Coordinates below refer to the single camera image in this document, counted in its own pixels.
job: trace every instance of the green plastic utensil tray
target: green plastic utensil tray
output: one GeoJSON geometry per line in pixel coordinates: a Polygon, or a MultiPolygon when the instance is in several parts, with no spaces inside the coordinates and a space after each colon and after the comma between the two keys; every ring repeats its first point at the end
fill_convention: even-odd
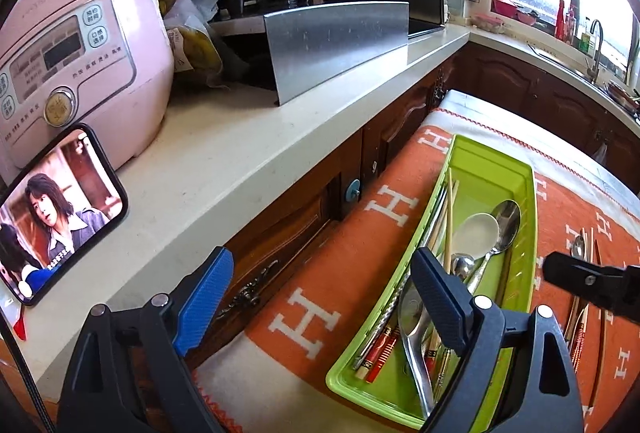
{"type": "MultiPolygon", "coordinates": [[[[491,212],[500,202],[509,198],[518,203],[522,214],[520,229],[510,252],[492,257],[476,294],[495,298],[505,255],[508,254],[511,260],[508,265],[509,272],[501,307],[529,312],[533,292],[538,241],[538,212],[533,171],[529,165],[504,153],[467,137],[455,135],[429,204],[398,268],[369,317],[326,376],[326,384],[334,393],[373,413],[414,429],[421,428],[424,418],[420,411],[414,380],[410,371],[405,368],[406,361],[401,341],[396,343],[392,355],[372,384],[357,379],[351,365],[358,348],[383,312],[411,260],[431,211],[434,209],[440,187],[446,182],[446,172],[449,167],[453,180],[460,181],[453,206],[454,232],[457,226],[470,215],[476,212],[491,212]]],[[[482,408],[476,416],[472,433],[489,428],[510,362],[511,350],[503,349],[482,408]]],[[[452,363],[447,370],[446,384],[456,364],[457,359],[452,358],[452,363]]]]}

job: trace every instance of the blue gripper pad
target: blue gripper pad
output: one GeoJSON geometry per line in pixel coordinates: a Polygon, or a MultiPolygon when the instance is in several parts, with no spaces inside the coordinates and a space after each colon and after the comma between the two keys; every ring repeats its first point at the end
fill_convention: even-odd
{"type": "Polygon", "coordinates": [[[442,344],[462,357],[473,325],[471,294],[466,286],[457,276],[445,273],[426,247],[411,257],[411,278],[442,344]]]}
{"type": "MultiPolygon", "coordinates": [[[[205,263],[209,262],[202,278],[178,312],[174,348],[182,357],[200,344],[234,273],[234,258],[223,247],[214,249],[205,263]]],[[[191,276],[200,274],[198,270],[191,276]]]]}

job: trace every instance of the white countertop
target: white countertop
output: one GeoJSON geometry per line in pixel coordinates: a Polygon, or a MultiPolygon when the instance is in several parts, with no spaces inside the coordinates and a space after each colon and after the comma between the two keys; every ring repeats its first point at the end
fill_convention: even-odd
{"type": "MultiPolygon", "coordinates": [[[[58,399],[92,305],[138,307],[171,291],[215,246],[469,40],[534,64],[616,113],[608,97],[526,44],[456,25],[279,108],[274,92],[248,86],[173,101],[156,140],[118,170],[129,195],[127,218],[25,311],[27,341],[20,347],[43,395],[58,399]]],[[[630,127],[640,136],[640,127],[630,127]]]]}

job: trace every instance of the food label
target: food label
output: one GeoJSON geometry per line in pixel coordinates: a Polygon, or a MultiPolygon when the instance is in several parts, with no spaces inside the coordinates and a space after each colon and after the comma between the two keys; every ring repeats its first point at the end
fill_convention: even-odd
{"type": "Polygon", "coordinates": [[[193,66],[184,54],[184,38],[177,28],[169,29],[166,34],[169,36],[171,50],[174,52],[174,71],[185,72],[193,70],[193,66]]]}

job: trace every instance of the gray jacket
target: gray jacket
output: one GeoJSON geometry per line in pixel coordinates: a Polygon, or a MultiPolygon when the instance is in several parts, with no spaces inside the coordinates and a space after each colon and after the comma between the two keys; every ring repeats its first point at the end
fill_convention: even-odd
{"type": "Polygon", "coordinates": [[[55,267],[66,256],[77,251],[82,244],[91,238],[98,229],[101,229],[109,220],[101,210],[89,207],[88,209],[78,210],[69,217],[69,228],[71,229],[71,239],[73,241],[74,250],[68,249],[55,235],[51,236],[49,242],[49,260],[50,266],[55,267]]]}

